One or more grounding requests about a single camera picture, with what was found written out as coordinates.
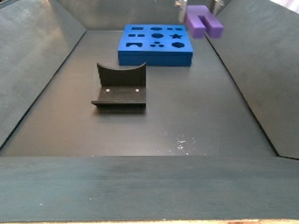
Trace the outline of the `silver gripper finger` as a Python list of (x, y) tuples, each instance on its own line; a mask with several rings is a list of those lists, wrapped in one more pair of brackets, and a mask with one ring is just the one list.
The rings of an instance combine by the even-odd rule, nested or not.
[(220, 10), (225, 6), (224, 0), (213, 0), (212, 3), (212, 15), (216, 16), (220, 13)]
[(188, 0), (174, 0), (173, 5), (178, 9), (178, 22), (184, 22)]

